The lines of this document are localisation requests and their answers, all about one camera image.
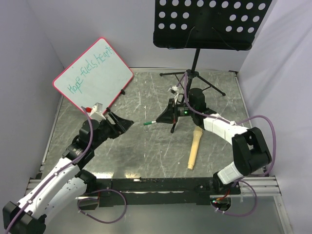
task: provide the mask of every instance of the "music stand tripod legs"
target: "music stand tripod legs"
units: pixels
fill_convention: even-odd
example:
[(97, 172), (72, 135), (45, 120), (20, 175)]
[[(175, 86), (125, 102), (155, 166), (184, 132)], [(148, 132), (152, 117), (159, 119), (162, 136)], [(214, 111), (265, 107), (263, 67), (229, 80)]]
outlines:
[[(197, 77), (201, 81), (203, 81), (204, 83), (209, 85), (209, 87), (207, 87), (207, 88), (205, 88), (203, 90), (206, 90), (206, 89), (209, 89), (209, 88), (213, 88), (213, 89), (217, 90), (219, 93), (221, 93), (223, 96), (225, 96), (224, 92), (222, 92), (217, 87), (215, 87), (213, 84), (211, 84), (210, 82), (205, 80), (203, 77), (201, 77), (199, 75), (199, 72), (195, 71), (195, 68), (196, 68), (196, 65), (197, 65), (197, 60), (198, 60), (198, 57), (199, 57), (199, 52), (200, 52), (200, 49), (196, 49), (195, 57), (194, 57), (194, 60), (193, 60), (193, 65), (192, 65), (192, 69), (191, 70), (190, 69), (186, 70), (186, 72), (188, 74), (188, 79), (189, 79), (188, 82), (187, 82), (186, 93), (188, 94), (188, 92), (189, 92), (189, 90), (191, 88), (193, 78)], [(184, 74), (184, 72), (160, 73), (159, 75), (162, 77), (162, 76), (181, 75), (181, 74)]]

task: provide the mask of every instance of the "whiteboard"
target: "whiteboard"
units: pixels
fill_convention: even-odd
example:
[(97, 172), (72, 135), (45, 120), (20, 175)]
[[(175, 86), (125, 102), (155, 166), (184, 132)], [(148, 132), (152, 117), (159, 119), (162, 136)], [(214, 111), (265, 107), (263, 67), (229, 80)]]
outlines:
[(53, 81), (53, 86), (76, 105), (110, 107), (133, 72), (105, 38), (99, 38)]

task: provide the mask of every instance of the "white wall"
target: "white wall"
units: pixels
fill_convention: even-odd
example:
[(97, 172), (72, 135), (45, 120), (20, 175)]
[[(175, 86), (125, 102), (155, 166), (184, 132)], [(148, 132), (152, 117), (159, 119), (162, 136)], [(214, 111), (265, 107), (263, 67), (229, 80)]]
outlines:
[[(310, 0), (279, 0), (238, 74), (249, 114), (276, 128), (273, 172), (296, 234), (312, 230), (311, 15)], [(263, 120), (254, 124), (272, 139)]]
[[(40, 167), (63, 67), (26, 0), (0, 1), (0, 207), (17, 202)], [(0, 212), (0, 232), (3, 230)]]
[[(28, 0), (64, 66), (106, 37), (130, 67), (191, 68), (195, 49), (153, 44), (155, 0)], [(202, 50), (198, 68), (238, 71), (247, 51)]]

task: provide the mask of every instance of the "red whiteboard frame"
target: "red whiteboard frame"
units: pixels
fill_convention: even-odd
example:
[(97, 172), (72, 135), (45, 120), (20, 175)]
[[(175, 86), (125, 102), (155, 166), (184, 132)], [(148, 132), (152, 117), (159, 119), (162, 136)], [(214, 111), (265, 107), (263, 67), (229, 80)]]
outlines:
[[(112, 50), (116, 53), (116, 55), (120, 58), (120, 60), (129, 68), (129, 66), (125, 63), (125, 61), (119, 56), (119, 54), (114, 50), (114, 48), (110, 45), (110, 43), (106, 40), (106, 38), (104, 38), (104, 37), (100, 37), (100, 38), (98, 38), (91, 46), (89, 46), (89, 48), (87, 49), (87, 50), (85, 50), (78, 58), (76, 58), (75, 59), (75, 61), (73, 61), (66, 69), (64, 69), (64, 71), (62, 71), (62, 73), (61, 74), (59, 74), (54, 80), (53, 80), (53, 83), (52, 83), (52, 85), (53, 85), (53, 87), (56, 89), (56, 90), (58, 90), (64, 97), (66, 97), (72, 104), (74, 104), (63, 92), (61, 92), (55, 85), (54, 85), (54, 82), (65, 72), (65, 71), (67, 71), (67, 69), (68, 68), (70, 68), (81, 56), (83, 56), (86, 52), (88, 52), (88, 50), (95, 44), (95, 43), (97, 43), (100, 39), (104, 39), (106, 42), (107, 42), (107, 44), (109, 44), (109, 46), (112, 48)], [(132, 73), (132, 77), (127, 81), (127, 83), (125, 84), (125, 86), (122, 88), (122, 89), (125, 89), (127, 86), (128, 86), (128, 84), (130, 83), (130, 81), (132, 81), (132, 79), (133, 79), (133, 76), (134, 76), (134, 74), (133, 74), (133, 71), (129, 68), (129, 70), (131, 71), (131, 73)], [(111, 107), (113, 104), (114, 104), (114, 102), (116, 101), (116, 99), (118, 98), (118, 96), (121, 94), (121, 90), (120, 90), (120, 92), (117, 94), (117, 96), (113, 99), (113, 101), (107, 106), (107, 107)], [(80, 107), (78, 107), (76, 104), (74, 104), (81, 112), (83, 112), (81, 109), (80, 109)]]

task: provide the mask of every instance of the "black music stand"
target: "black music stand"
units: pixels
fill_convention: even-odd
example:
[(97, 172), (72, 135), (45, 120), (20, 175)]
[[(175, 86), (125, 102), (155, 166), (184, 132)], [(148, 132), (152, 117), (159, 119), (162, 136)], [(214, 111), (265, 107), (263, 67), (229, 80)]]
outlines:
[[(189, 80), (200, 80), (223, 96), (225, 93), (197, 72), (200, 49), (250, 50), (254, 36), (272, 0), (156, 0), (154, 45), (169, 49), (196, 49)], [(160, 73), (179, 75), (184, 72)]]

